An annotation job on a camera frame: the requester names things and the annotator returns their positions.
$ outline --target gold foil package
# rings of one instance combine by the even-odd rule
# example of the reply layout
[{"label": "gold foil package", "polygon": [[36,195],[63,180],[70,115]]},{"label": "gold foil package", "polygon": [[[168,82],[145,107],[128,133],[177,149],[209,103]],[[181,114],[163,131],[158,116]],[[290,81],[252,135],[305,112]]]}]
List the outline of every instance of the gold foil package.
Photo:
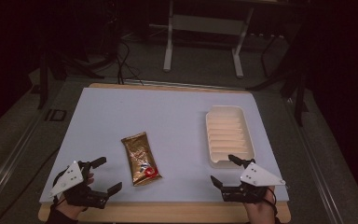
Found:
[{"label": "gold foil package", "polygon": [[162,178],[154,161],[145,132],[121,139],[131,168],[133,186],[142,186]]}]

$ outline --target person's left hand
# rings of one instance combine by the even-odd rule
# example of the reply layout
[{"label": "person's left hand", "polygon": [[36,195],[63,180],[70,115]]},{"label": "person's left hand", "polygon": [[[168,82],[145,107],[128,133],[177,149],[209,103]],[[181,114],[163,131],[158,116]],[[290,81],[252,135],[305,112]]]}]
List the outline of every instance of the person's left hand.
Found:
[{"label": "person's left hand", "polygon": [[[90,173],[89,174],[89,179],[87,181],[87,184],[92,184],[94,182],[94,174]],[[67,217],[73,219],[73,220],[77,220],[78,215],[85,211],[87,209],[87,207],[85,206],[75,206],[75,205],[71,205],[69,204],[66,200],[65,200],[65,196],[62,194],[59,201],[58,201],[58,205],[56,207],[57,211],[60,211],[61,213],[63,213],[64,215],[66,215]]]}]

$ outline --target chair leg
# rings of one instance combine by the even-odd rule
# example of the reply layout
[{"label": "chair leg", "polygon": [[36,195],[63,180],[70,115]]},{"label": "chair leg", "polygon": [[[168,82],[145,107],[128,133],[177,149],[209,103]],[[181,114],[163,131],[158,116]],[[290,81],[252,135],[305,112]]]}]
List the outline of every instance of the chair leg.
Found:
[{"label": "chair leg", "polygon": [[272,37],[272,39],[267,44],[266,48],[261,53],[260,61],[261,61],[261,65],[263,67],[265,77],[269,77],[269,74],[267,73],[266,65],[264,63],[264,55],[266,54],[267,50],[269,50],[269,47],[271,47],[272,43],[276,40],[276,38],[277,38],[277,36]]}]

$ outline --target plastic tray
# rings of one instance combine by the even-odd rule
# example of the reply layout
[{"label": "plastic tray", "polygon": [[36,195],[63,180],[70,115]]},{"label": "plastic tray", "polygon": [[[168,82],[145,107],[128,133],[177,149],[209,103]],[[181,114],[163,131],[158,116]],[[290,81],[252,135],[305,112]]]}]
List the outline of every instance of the plastic tray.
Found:
[{"label": "plastic tray", "polygon": [[232,154],[243,160],[255,157],[246,120],[237,106],[214,105],[206,115],[210,162],[214,168],[241,168],[228,159]]}]

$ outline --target cable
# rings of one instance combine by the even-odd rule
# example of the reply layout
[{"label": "cable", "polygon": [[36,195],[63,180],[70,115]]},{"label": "cable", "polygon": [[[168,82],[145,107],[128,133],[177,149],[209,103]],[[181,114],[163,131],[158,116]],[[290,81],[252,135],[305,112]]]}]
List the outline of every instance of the cable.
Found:
[{"label": "cable", "polygon": [[46,165],[46,163],[51,159],[51,157],[54,156],[54,154],[56,154],[58,151],[60,150],[60,148],[58,147],[57,149],[55,149],[49,156],[48,158],[42,163],[42,165],[39,167],[39,169],[37,169],[36,173],[34,174],[34,176],[31,178],[31,180],[27,183],[27,185],[25,185],[25,187],[22,189],[22,191],[20,192],[20,194],[17,196],[17,198],[1,213],[0,215],[0,220],[2,219],[2,217],[4,217],[4,215],[10,210],[10,208],[19,200],[19,198],[22,196],[22,194],[30,187],[30,185],[34,182],[34,179],[37,177],[37,175],[39,174],[39,172],[43,169],[43,167]]}]

